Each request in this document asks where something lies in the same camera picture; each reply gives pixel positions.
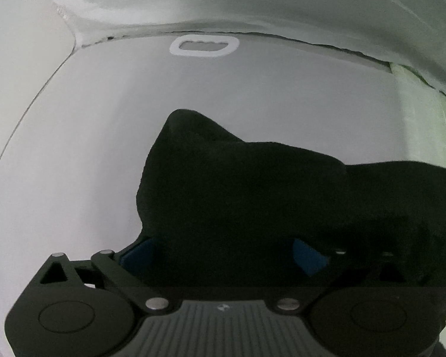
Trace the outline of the black knit garment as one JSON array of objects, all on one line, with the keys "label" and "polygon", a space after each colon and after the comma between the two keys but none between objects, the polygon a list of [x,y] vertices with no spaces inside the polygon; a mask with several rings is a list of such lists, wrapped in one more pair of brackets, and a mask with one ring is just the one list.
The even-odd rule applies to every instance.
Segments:
[{"label": "black knit garment", "polygon": [[292,244],[347,255],[296,316],[337,356],[444,356],[446,168],[345,165],[246,142],[194,110],[172,112],[136,195],[142,233],[123,269],[176,300],[283,292]]}]

